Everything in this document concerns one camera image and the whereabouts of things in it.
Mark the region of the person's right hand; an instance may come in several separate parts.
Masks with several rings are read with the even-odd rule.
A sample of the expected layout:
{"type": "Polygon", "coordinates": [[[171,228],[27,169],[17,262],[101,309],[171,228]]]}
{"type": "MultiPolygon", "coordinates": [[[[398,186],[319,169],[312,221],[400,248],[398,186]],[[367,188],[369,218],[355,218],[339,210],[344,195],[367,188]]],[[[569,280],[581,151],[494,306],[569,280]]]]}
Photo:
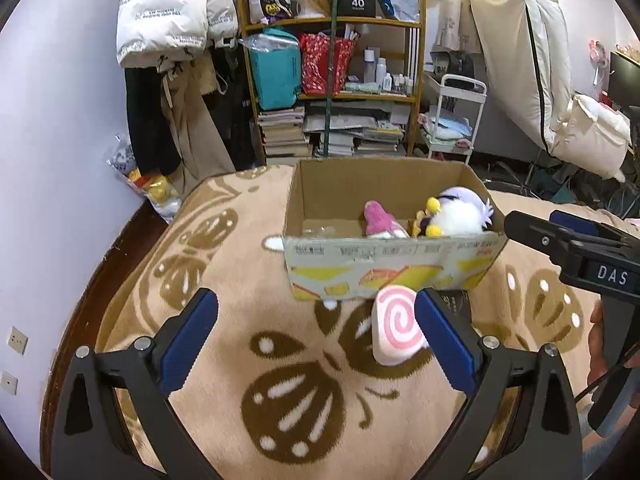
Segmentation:
{"type": "Polygon", "coordinates": [[[603,354],[603,304],[598,300],[590,316],[591,328],[588,334],[588,348],[590,354],[590,369],[587,385],[590,386],[608,371],[603,354]]]}

